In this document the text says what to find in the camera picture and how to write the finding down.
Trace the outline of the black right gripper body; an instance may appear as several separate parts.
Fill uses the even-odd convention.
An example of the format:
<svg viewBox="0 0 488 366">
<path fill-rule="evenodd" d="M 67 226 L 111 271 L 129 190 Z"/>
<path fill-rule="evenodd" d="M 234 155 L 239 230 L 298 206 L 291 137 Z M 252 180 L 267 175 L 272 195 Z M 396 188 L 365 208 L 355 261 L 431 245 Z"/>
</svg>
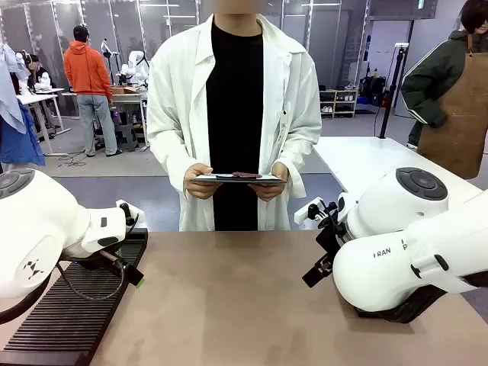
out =
<svg viewBox="0 0 488 366">
<path fill-rule="evenodd" d="M 326 252 L 326 254 L 319 260 L 322 267 L 332 267 L 334 258 L 341 248 L 344 235 L 345 226 L 343 223 L 323 224 L 322 231 L 316 237 L 317 243 Z"/>
</svg>

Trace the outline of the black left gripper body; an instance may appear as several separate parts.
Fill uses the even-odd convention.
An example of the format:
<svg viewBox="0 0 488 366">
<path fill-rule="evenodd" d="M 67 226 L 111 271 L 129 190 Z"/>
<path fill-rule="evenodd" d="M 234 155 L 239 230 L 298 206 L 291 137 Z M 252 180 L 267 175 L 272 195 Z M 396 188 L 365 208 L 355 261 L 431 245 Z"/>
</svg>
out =
<svg viewBox="0 0 488 366">
<path fill-rule="evenodd" d="M 89 256 L 88 258 L 79 259 L 78 263 L 85 269 L 97 270 L 104 268 L 110 271 L 120 271 L 120 266 L 117 262 L 122 264 L 122 266 L 127 266 L 127 260 L 120 255 L 120 248 L 122 245 L 115 244 L 114 246 L 109 246 L 103 249 L 108 256 L 102 255 L 101 251 Z"/>
</svg>

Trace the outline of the person's left hand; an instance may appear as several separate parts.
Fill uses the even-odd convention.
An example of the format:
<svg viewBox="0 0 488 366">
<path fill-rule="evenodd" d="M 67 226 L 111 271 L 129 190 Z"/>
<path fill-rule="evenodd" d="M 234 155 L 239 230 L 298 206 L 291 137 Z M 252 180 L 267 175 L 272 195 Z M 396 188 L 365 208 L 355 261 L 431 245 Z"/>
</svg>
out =
<svg viewBox="0 0 488 366">
<path fill-rule="evenodd" d="M 286 165 L 281 162 L 276 162 L 271 169 L 271 174 L 282 181 L 287 182 L 289 171 Z M 248 186 L 257 194 L 262 201 L 269 202 L 281 195 L 285 189 L 285 184 L 282 185 L 256 185 L 248 184 Z"/>
</svg>

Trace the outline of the person's right hand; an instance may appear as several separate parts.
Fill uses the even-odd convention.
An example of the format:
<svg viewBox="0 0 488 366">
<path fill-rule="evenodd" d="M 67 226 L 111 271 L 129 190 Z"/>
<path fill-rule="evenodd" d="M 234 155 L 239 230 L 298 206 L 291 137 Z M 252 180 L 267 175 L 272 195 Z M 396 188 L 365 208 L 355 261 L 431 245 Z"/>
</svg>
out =
<svg viewBox="0 0 488 366">
<path fill-rule="evenodd" d="M 184 183 L 186 191 L 193 197 L 206 200 L 214 195 L 221 186 L 218 182 L 193 181 L 200 175 L 210 174 L 213 169 L 204 164 L 194 164 L 185 173 Z"/>
</svg>

